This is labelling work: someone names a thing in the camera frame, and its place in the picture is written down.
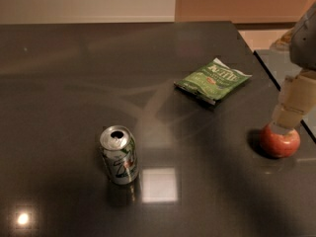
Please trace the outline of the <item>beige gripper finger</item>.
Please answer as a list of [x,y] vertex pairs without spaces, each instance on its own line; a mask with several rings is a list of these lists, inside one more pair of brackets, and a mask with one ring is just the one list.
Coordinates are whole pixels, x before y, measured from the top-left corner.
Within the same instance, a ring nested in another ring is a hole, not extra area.
[[295,76],[286,76],[272,115],[273,132],[285,134],[295,129],[315,105],[316,71],[302,69]]

